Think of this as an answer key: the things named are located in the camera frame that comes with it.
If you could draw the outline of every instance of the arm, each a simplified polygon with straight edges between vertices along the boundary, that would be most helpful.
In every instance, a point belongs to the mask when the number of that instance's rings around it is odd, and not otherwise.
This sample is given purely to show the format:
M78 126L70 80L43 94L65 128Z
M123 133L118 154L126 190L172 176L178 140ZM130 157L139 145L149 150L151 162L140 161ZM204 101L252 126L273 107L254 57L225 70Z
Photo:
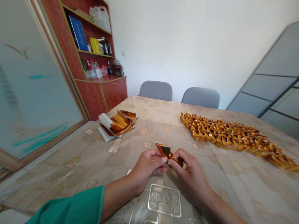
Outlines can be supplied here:
M28 224L103 223L132 198L140 195L151 175L165 173L167 157L158 149L141 154L131 173L106 186L45 203Z
M182 179L183 184L189 189L189 202L194 207L203 203L221 223L246 222L232 210L215 191L209 186L197 159L183 149L179 149L173 155L175 159L182 158L187 164L185 170L174 160L168 160L174 171Z
M107 220L129 200L140 195L151 175L167 171L164 167L167 157L161 156L158 149L143 152L129 175L106 185L100 223Z

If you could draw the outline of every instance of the sliding glass door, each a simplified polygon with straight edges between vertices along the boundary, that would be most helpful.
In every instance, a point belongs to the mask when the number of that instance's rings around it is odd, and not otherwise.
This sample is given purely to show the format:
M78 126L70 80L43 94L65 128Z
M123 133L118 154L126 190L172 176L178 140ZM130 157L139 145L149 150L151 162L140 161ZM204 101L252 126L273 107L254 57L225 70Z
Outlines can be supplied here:
M18 170L86 122L37 11L35 1L0 2L1 171Z

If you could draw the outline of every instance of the blue book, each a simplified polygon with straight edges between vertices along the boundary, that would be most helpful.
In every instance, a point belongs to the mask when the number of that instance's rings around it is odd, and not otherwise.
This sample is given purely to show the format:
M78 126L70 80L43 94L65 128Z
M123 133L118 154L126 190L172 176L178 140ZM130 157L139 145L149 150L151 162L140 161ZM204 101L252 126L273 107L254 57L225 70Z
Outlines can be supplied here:
M70 25L72 26L72 34L77 48L80 50L88 51L82 23L72 16L69 16Z

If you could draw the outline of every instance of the yellow box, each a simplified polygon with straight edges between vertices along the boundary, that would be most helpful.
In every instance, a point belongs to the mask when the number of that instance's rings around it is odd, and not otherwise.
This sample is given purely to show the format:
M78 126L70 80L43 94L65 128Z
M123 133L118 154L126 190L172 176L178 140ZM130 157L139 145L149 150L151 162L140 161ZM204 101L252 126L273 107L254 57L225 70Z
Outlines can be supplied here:
M91 47L93 49L93 53L101 54L101 49L99 46L99 41L95 38L90 38Z

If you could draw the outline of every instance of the glass jar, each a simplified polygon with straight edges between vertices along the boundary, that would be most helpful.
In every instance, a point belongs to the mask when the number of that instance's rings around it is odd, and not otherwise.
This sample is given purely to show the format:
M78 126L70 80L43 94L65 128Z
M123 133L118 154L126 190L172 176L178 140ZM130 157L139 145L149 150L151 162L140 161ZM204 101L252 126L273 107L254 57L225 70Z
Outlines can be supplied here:
M112 74L114 76L122 76L122 66L119 63L119 60L113 60L113 63L111 65Z

